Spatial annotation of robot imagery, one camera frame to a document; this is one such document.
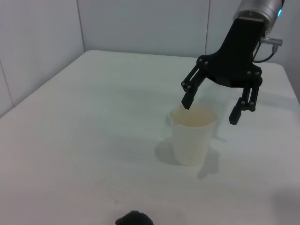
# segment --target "white table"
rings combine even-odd
[[[299,222],[281,206],[300,202],[300,107],[284,69],[260,64],[257,110],[237,126],[228,117],[242,91],[201,85],[195,102],[218,123],[199,171],[178,165],[168,142],[194,65],[89,51],[1,118],[0,223],[113,225],[131,210],[155,225]]]

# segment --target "cable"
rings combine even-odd
[[[266,62],[268,61],[269,59],[271,59],[273,56],[275,55],[275,53],[272,53],[268,58],[264,59],[264,60],[260,60],[260,61],[253,61],[255,63],[261,63],[261,62]]]

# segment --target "black pom-pom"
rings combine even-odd
[[[138,211],[131,211],[118,219],[116,225],[153,225],[153,222],[146,214]]]

